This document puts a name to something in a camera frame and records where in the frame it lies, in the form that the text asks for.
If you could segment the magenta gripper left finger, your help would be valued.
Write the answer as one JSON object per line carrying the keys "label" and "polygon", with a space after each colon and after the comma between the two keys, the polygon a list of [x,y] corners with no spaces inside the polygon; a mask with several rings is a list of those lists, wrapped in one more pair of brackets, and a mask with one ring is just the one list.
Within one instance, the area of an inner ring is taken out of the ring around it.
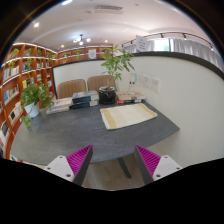
{"label": "magenta gripper left finger", "polygon": [[81,186],[92,155],[92,146],[88,145],[69,156],[59,155],[44,170]]}

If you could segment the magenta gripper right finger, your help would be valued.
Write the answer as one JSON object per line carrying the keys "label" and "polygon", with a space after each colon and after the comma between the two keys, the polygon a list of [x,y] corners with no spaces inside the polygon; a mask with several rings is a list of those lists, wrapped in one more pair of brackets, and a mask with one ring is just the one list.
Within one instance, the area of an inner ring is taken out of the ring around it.
{"label": "magenta gripper right finger", "polygon": [[139,145],[135,146],[134,155],[145,185],[182,169],[168,155],[159,156]]}

